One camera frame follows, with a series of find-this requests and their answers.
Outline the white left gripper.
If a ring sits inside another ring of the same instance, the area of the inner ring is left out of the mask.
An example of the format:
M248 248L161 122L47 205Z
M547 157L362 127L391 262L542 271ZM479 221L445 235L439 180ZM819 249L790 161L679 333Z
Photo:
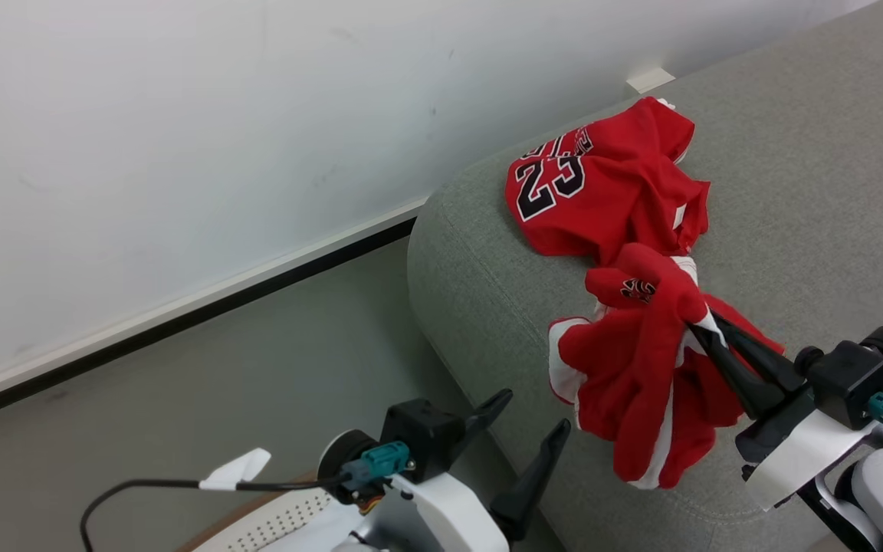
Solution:
M513 399L501 389L464 419L462 451L489 430ZM424 482L397 475L379 503L379 548L389 551L509 551L525 541L572 430L561 419L540 443L522 475L490 503L450 474Z

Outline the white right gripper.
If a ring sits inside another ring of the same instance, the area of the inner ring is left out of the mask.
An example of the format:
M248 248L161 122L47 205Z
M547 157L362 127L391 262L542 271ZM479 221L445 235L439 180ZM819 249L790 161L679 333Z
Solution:
M819 411L812 388L799 389L805 377L791 360L717 311L711 313L715 331L693 323L687 328L743 411L757 420L740 431L735 446L740 457L754 467L745 481L750 499L769 511L844 460L879 422L868 417L862 429L848 429ZM797 390L795 397L783 402L786 394Z

